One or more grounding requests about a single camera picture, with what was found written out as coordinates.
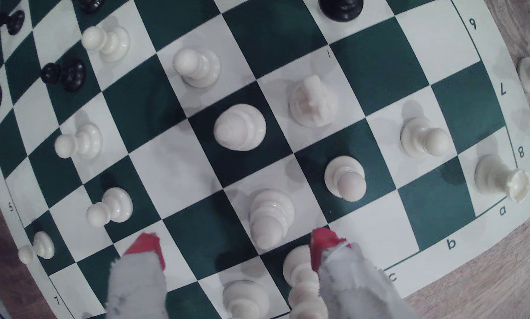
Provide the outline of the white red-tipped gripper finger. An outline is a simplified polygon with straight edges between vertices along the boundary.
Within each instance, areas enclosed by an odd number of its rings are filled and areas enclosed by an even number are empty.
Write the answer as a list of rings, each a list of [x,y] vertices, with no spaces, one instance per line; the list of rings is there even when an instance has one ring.
[[[169,318],[160,238],[142,233],[111,264],[106,318]]]
[[[328,318],[418,318],[359,244],[322,227],[311,232],[309,248]]]

